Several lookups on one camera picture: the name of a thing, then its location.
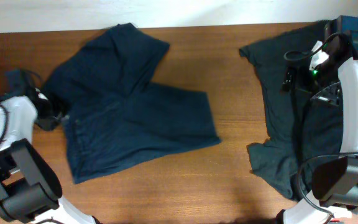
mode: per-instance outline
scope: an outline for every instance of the t-shirt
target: t-shirt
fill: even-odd
[[[151,83],[169,44],[118,25],[57,67],[42,88],[67,111],[75,183],[219,144],[207,94]]]
[[[256,68],[262,85],[270,136],[263,144],[249,146],[253,173],[291,200],[301,199],[296,189],[300,164],[314,156],[338,153],[342,143],[342,106],[311,103],[311,95],[302,91],[295,91],[294,95],[280,92],[287,69],[284,53],[310,51],[317,40],[324,39],[326,23],[320,21],[240,49],[240,55]],[[305,167],[302,183],[305,193],[311,190],[312,170],[324,162],[327,160]]]

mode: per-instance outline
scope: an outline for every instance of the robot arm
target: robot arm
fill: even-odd
[[[58,177],[31,145],[34,123],[48,129],[56,123],[45,126],[46,121],[56,120],[45,112],[48,99],[26,75],[25,70],[8,73],[11,92],[0,101],[0,217],[7,222],[98,224],[63,196]],[[15,172],[24,178],[4,184]]]
[[[334,21],[337,31],[342,33],[346,26],[356,24],[358,18],[341,16]],[[353,42],[358,45],[358,32],[348,33]],[[344,132],[340,153],[358,152],[358,58],[351,55],[347,42],[338,39],[333,43],[334,50],[326,54],[319,51],[311,59],[310,70],[316,75],[325,75],[327,71],[337,70],[339,82],[333,81],[328,87],[317,92],[311,100],[321,100],[330,104],[337,104],[337,96],[343,98]],[[345,156],[319,166],[313,172],[312,191],[306,196],[318,208],[330,211],[335,218],[350,218],[358,213],[358,157]],[[301,200],[296,206],[279,214],[278,220],[284,224],[323,224],[331,219],[330,214],[313,208]]]

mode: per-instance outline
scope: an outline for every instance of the wooden table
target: wooden table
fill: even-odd
[[[171,43],[154,82],[208,93],[218,146],[145,162],[74,185],[62,128],[34,128],[33,145],[57,173],[75,206],[103,223],[229,223],[272,218],[291,202],[251,173],[247,145],[264,142],[264,103],[254,68],[238,48],[306,24],[142,29]],[[100,30],[0,34],[3,73],[27,68],[46,79]],[[358,223],[358,216],[347,220]]]

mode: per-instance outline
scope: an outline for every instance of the white wall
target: white wall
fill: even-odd
[[[0,0],[0,32],[309,22],[358,16],[358,0]]]

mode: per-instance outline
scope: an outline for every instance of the clothing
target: clothing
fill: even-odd
[[[206,93],[150,83],[169,44],[118,25],[55,69],[42,88],[63,102],[74,182],[220,143]]]
[[[311,96],[302,91],[295,91],[293,98],[291,94],[280,93],[287,68],[284,53],[310,51],[317,40],[324,39],[326,23],[317,22],[240,49],[241,57],[247,57],[256,68],[262,85],[270,136],[264,144],[248,147],[253,173],[291,200],[301,199],[296,189],[296,173],[301,162],[322,154],[338,153],[342,143],[341,106],[309,104]],[[326,161],[306,166],[302,186],[305,193],[311,190],[312,170]]]

